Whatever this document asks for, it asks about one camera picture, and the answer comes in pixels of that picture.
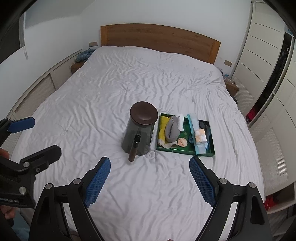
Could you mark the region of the person left hand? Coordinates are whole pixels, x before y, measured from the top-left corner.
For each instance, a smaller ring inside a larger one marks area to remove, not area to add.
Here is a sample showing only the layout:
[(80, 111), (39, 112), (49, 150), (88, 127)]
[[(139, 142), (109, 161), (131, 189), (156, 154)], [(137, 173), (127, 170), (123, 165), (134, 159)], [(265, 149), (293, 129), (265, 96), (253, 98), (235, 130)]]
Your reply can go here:
[[(10, 157), (9, 153), (4, 149), (0, 148), (0, 156), (8, 159)], [(10, 206), (1, 206), (1, 212), (4, 214), (5, 219), (13, 219), (16, 216), (16, 208)]]

